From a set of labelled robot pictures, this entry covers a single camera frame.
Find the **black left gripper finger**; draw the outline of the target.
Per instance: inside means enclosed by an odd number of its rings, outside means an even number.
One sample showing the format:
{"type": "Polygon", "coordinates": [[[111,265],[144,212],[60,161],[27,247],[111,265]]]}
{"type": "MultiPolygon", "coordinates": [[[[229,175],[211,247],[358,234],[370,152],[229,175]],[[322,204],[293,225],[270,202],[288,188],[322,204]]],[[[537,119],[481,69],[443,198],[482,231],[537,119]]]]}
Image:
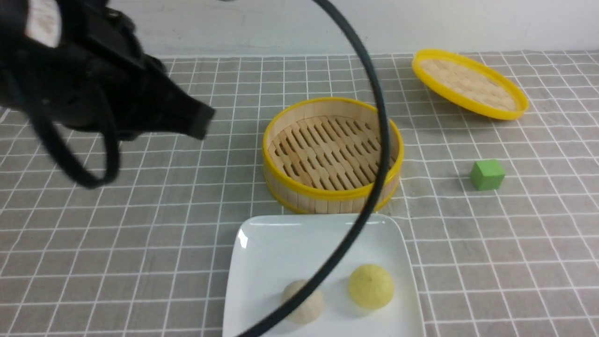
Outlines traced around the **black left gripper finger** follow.
{"type": "Polygon", "coordinates": [[[150,94],[150,131],[182,134],[204,140],[216,109],[178,86],[162,86],[150,94]]]}

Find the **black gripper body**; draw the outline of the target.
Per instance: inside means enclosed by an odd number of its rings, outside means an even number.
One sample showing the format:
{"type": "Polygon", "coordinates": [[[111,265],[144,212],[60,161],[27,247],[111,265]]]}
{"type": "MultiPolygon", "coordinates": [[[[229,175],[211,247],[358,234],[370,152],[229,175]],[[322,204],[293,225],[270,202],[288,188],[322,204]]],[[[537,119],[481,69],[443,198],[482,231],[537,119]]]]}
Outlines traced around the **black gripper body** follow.
{"type": "Polygon", "coordinates": [[[54,124],[120,140],[173,132],[174,84],[107,0],[30,0],[28,118],[41,138],[54,124]]]}

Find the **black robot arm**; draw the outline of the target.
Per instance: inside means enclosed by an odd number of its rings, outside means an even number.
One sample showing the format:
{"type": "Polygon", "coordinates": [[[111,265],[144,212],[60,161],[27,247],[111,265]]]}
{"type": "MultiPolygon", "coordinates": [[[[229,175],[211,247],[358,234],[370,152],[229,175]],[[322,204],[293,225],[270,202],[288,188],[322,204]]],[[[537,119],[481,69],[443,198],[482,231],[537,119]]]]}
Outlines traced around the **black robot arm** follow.
{"type": "Polygon", "coordinates": [[[148,55],[133,20],[107,0],[3,0],[1,105],[27,112],[8,75],[43,104],[49,121],[120,140],[170,132],[203,139],[215,109],[187,94],[148,55]]]}

